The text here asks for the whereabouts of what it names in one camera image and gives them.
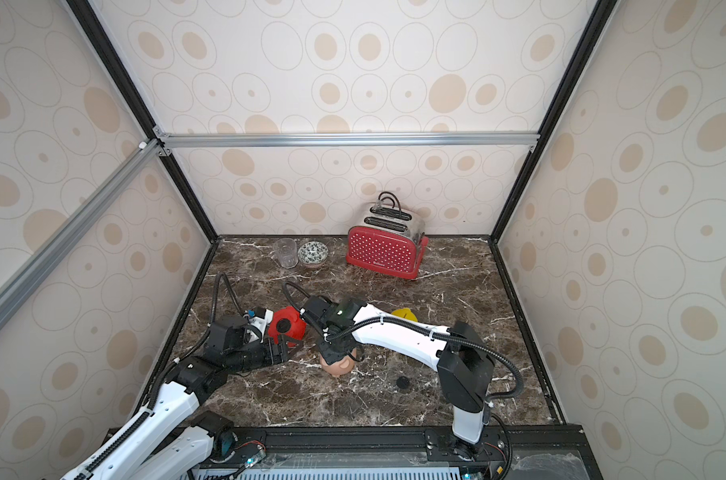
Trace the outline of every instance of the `brown marble surface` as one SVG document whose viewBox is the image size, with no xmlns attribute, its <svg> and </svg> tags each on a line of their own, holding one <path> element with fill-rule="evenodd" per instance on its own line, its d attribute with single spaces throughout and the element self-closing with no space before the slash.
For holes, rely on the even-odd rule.
<svg viewBox="0 0 726 480">
<path fill-rule="evenodd" d="M 539 381 L 531 366 L 501 278 L 485 240 L 431 239 L 419 277 L 403 280 L 376 274 L 345 262 L 346 239 L 324 237 L 329 259 L 318 269 L 286 270 L 275 261 L 275 238 L 228 238 L 219 245 L 205 282 L 185 321 L 173 357 L 205 331 L 213 280 L 225 272 L 243 308 L 287 305 L 281 284 L 300 283 L 310 293 L 333 300 L 355 295 L 385 311 L 410 307 L 420 322 L 453 325 L 462 319 L 483 340 L 512 360 L 526 381 L 521 396 L 497 403 L 496 411 L 511 424 L 551 423 Z M 225 288 L 219 291 L 225 298 Z M 219 314 L 234 312 L 220 300 Z M 203 405 L 233 420 L 236 426 L 419 426 L 450 425 L 453 414 L 438 385 L 437 374 L 420 362 L 377 346 L 350 374 L 335 379 L 323 372 L 314 348 L 317 336 L 308 327 L 305 347 L 280 366 L 230 376 L 226 385 Z M 406 390 L 395 381 L 408 377 Z M 512 387 L 502 366 L 494 372 L 493 390 Z"/>
</svg>

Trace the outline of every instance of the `metal vent grille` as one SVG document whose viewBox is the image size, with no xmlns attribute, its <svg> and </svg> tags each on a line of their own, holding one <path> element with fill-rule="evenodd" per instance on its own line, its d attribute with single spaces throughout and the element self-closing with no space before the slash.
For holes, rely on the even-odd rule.
<svg viewBox="0 0 726 480">
<path fill-rule="evenodd" d="M 416 246 L 409 239 L 373 228 L 357 228 L 349 236 L 349 254 L 357 260 L 376 266 L 412 272 L 416 262 Z"/>
<path fill-rule="evenodd" d="M 195 478 L 205 480 L 231 472 L 210 469 L 198 472 Z M 461 475 L 456 467 L 276 468 L 272 472 L 246 470 L 238 480 L 461 480 Z"/>
</svg>

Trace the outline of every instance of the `circle pattern wall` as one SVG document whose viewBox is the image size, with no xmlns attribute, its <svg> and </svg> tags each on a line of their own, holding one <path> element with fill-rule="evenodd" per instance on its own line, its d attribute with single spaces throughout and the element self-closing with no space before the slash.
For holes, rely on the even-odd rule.
<svg viewBox="0 0 726 480">
<path fill-rule="evenodd" d="M 593 2 L 101 5 L 156 120 L 185 134 L 536 130 Z"/>
<path fill-rule="evenodd" d="M 501 242 L 605 478 L 726 478 L 726 0 L 630 0 Z"/>
<path fill-rule="evenodd" d="M 0 287 L 141 138 L 56 2 L 0 0 Z"/>
<path fill-rule="evenodd" d="M 59 478 L 122 425 L 208 247 L 158 160 L 0 332 L 0 478 Z"/>
<path fill-rule="evenodd" d="M 428 234 L 487 234 L 528 147 L 178 148 L 220 234 L 346 235 L 389 190 Z"/>
</svg>

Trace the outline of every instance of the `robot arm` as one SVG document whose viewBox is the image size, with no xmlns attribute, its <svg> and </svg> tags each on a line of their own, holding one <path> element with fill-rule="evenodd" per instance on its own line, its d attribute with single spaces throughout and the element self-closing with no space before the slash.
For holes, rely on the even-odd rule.
<svg viewBox="0 0 726 480">
<path fill-rule="evenodd" d="M 220 276 L 215 281 L 214 298 Z M 223 279 L 237 311 L 244 312 L 226 276 Z M 397 351 L 435 370 L 446 399 L 454 406 L 457 448 L 464 448 L 468 457 L 479 442 L 491 398 L 516 396 L 522 390 L 517 368 L 483 346 L 477 333 L 464 322 L 456 322 L 451 328 L 410 322 L 367 302 L 348 299 L 335 303 L 325 296 L 311 296 L 300 287 L 298 290 L 307 300 L 303 307 L 298 307 L 288 294 L 288 284 L 283 286 L 284 293 L 301 312 L 301 319 L 321 334 L 318 347 L 329 365 L 351 356 L 357 346 L 370 344 Z M 261 309 L 253 318 L 244 315 L 219 319 L 215 319 L 215 311 L 214 301 L 208 330 L 190 351 L 159 375 L 148 403 L 103 447 L 64 475 L 63 480 L 172 478 L 209 456 L 223 459 L 233 451 L 237 438 L 229 431 L 232 423 L 216 415 L 213 419 L 201 416 L 171 445 L 147 459 L 172 429 L 225 384 L 228 374 L 286 362 L 301 348 L 301 340 L 286 336 L 282 331 L 289 330 L 282 330 L 280 325 L 275 341 L 265 335 L 272 319 L 269 310 Z M 203 351 L 192 356 L 201 346 Z M 511 370 L 516 387 L 488 396 L 494 361 Z M 259 449 L 259 454 L 243 468 L 258 462 L 264 454 Z"/>
<path fill-rule="evenodd" d="M 415 323 L 360 300 L 337 304 L 322 296 L 309 296 L 301 315 L 323 335 L 318 347 L 330 366 L 347 362 L 345 358 L 358 344 L 370 344 L 402 353 L 435 370 L 444 396 L 454 406 L 454 435 L 470 445 L 480 441 L 487 419 L 484 414 L 489 413 L 491 403 L 486 391 L 494 362 L 467 323 L 457 322 L 451 329 Z"/>
</svg>

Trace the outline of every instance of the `red toy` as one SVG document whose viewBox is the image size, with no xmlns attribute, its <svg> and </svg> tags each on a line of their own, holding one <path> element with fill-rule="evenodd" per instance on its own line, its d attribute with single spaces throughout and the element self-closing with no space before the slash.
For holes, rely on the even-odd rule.
<svg viewBox="0 0 726 480">
<path fill-rule="evenodd" d="M 305 330 L 307 330 L 307 324 L 300 318 L 299 312 L 294 307 L 287 306 L 272 314 L 267 335 L 270 335 L 277 344 L 278 335 L 281 333 L 292 339 L 301 340 L 305 336 Z"/>
</svg>

